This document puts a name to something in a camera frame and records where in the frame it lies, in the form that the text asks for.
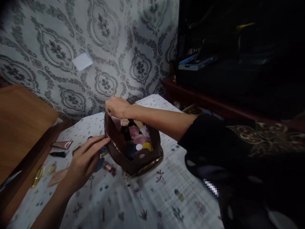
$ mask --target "damask pattern wallpaper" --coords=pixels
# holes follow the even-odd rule
[[[105,100],[162,94],[176,54],[179,1],[17,0],[3,9],[0,75],[74,121]],[[86,52],[93,64],[71,62]]]

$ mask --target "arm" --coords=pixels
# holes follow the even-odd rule
[[[146,108],[138,104],[130,105],[120,97],[112,97],[106,101],[106,111],[110,116],[141,121],[179,141],[197,116]]]
[[[75,151],[64,179],[58,184],[53,196],[41,211],[31,229],[59,228],[71,196],[88,181],[99,160],[97,153],[110,141],[105,135],[89,138]]]

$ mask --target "right hand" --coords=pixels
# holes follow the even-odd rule
[[[119,119],[128,118],[127,112],[132,106],[125,99],[120,97],[111,97],[106,100],[105,105],[106,112],[109,116],[114,116]]]

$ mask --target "brown makeup bag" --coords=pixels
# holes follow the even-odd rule
[[[159,131],[148,127],[152,151],[142,149],[136,152],[133,156],[133,161],[130,161],[124,154],[126,141],[124,135],[115,129],[112,119],[105,112],[105,135],[111,138],[107,144],[107,150],[112,159],[120,165],[126,172],[126,178],[129,176],[141,176],[144,173],[158,166],[163,160],[163,150],[161,148],[161,140]]]

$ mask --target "white tablecloth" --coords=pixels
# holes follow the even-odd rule
[[[159,95],[137,103],[179,111]],[[72,150],[89,136],[101,134],[104,134],[104,113],[83,118],[58,137],[57,141],[73,140],[66,158],[48,156],[43,167],[53,163],[56,171],[69,167]],[[106,155],[105,160],[113,164],[117,175],[112,177],[103,169],[94,173],[71,197],[60,228],[222,228],[217,201],[186,169],[186,150],[169,136],[161,132],[160,136],[164,160],[141,177],[126,180],[121,167]],[[56,189],[57,185],[47,188],[50,178],[44,174],[37,187],[29,189],[8,228],[30,228]]]

